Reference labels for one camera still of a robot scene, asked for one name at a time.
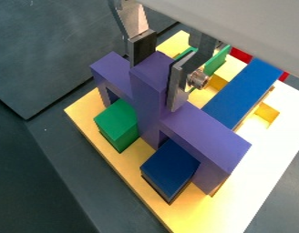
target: purple pillar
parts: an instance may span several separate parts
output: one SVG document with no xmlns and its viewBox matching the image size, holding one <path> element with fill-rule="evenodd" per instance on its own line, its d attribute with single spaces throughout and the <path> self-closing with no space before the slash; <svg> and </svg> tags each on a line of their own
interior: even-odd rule
<svg viewBox="0 0 299 233">
<path fill-rule="evenodd" d="M 130 70 L 139 133 L 154 149 L 167 139 L 159 130 L 159 119 L 170 112 L 166 108 L 166 93 L 173 61 L 169 56 L 155 52 Z"/>
<path fill-rule="evenodd" d="M 111 52 L 90 67 L 105 105 L 110 106 L 118 96 L 134 106 L 129 60 L 118 53 Z"/>
<path fill-rule="evenodd" d="M 252 144 L 189 102 L 162 117 L 165 134 L 201 162 L 193 181 L 206 194 L 232 174 Z"/>
</svg>

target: red block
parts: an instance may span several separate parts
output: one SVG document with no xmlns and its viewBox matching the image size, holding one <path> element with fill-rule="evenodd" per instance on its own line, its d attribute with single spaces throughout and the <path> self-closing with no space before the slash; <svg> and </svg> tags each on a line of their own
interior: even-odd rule
<svg viewBox="0 0 299 233">
<path fill-rule="evenodd" d="M 242 50 L 237 49 L 236 47 L 233 47 L 230 55 L 248 64 L 252 62 L 253 56 L 246 54 Z"/>
<path fill-rule="evenodd" d="M 282 75 L 281 75 L 281 77 L 280 77 L 280 81 L 284 82 L 286 80 L 286 78 L 288 78 L 289 75 L 290 75 L 290 73 L 284 72 Z"/>
</svg>

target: yellow platform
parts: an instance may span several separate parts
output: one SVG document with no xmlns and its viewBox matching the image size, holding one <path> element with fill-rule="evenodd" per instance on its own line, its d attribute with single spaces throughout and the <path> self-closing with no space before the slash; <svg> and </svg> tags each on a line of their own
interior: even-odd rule
<svg viewBox="0 0 299 233">
<path fill-rule="evenodd" d="M 181 33 L 179 38 L 186 41 L 189 35 Z M 173 42 L 177 45 L 181 43 L 178 39 Z M 189 47 L 187 41 L 183 47 L 173 47 L 171 57 L 185 51 Z M 238 61 L 232 57 L 226 61 L 214 74 L 220 86 L 228 83 L 246 66 L 238 63 L 230 70 L 229 64 Z M 194 91 L 189 101 L 204 107 L 218 93 L 217 84 L 202 91 Z M 299 150 L 299 92 L 277 82 L 264 104 L 244 121 L 238 134 L 253 146 L 214 198 L 206 196 L 197 186 L 190 184 L 171 205 L 142 178 L 141 165 L 155 150 L 139 138 L 129 149 L 118 154 L 94 122 L 94 117 L 103 110 L 101 93 L 94 89 L 66 108 L 66 113 L 167 229 L 185 233 L 244 232 Z"/>
<path fill-rule="evenodd" d="M 177 57 L 190 47 L 189 37 L 185 31 L 178 32 L 157 47 L 157 51 L 163 52 L 171 58 Z"/>
</svg>

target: dark blue block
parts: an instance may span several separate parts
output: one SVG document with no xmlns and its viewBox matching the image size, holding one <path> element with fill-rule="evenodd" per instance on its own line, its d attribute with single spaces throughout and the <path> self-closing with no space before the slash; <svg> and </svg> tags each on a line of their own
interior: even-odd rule
<svg viewBox="0 0 299 233">
<path fill-rule="evenodd" d="M 171 139 L 143 163 L 143 177 L 169 203 L 186 187 L 198 166 L 198 160 Z"/>
<path fill-rule="evenodd" d="M 233 129 L 281 74 L 280 69 L 254 58 L 202 110 Z"/>
</svg>

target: metal bracket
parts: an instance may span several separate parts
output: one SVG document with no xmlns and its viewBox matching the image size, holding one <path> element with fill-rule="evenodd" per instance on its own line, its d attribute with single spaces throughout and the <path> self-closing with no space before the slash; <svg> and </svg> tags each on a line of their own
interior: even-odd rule
<svg viewBox="0 0 299 233">
<path fill-rule="evenodd" d="M 191 52 L 170 68 L 167 108 L 173 112 L 187 101 L 191 88 L 202 89 L 212 79 L 199 68 L 213 57 L 217 39 L 193 29 L 189 44 L 198 51 Z"/>
</svg>

